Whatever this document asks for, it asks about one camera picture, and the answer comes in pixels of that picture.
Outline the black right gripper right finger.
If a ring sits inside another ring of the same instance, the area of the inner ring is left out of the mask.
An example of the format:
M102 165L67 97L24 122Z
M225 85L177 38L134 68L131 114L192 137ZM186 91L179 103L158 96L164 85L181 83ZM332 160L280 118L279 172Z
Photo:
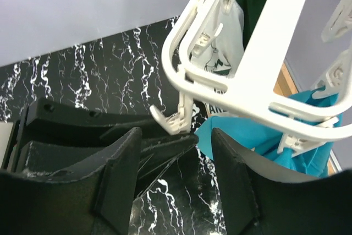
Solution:
M228 234L351 234L351 170L318 178L280 166L212 131Z

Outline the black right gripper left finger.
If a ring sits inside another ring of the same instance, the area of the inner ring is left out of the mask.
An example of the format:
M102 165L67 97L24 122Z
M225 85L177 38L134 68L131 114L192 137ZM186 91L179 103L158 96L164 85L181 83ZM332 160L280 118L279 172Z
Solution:
M141 129L47 176L1 171L1 234L127 234Z

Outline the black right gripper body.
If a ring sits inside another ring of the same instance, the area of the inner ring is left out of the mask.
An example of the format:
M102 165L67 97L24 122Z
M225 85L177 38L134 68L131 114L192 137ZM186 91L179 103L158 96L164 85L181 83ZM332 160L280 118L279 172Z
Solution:
M31 141L98 149L112 144L134 127L142 130L134 194L138 198L178 157L197 144L195 134L170 135L149 115L104 113L40 98L24 107L11 125L9 136L1 136L6 146L1 168L18 171L20 151L15 148L22 149Z

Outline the white plastic clip hanger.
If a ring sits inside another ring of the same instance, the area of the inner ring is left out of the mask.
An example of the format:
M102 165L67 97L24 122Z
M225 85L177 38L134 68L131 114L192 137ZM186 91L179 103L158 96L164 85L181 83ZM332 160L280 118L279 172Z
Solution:
M167 36L162 67L169 82L193 100L251 118L304 141L329 142L351 136L351 125L324 128L320 121L351 107L350 75L344 76L341 97L328 108L317 108L279 96L273 88L282 67L305 0L267 0L233 78L206 72L191 64L191 51L200 51L212 37L202 32L220 0L190 0Z

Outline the white hanger clip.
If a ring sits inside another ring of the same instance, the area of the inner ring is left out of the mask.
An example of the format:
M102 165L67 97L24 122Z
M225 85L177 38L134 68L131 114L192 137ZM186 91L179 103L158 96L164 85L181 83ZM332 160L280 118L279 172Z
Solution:
M189 133L193 113L193 99L186 94L179 93L178 111L169 117L165 117L156 107L150 107L150 113L154 120L170 135Z

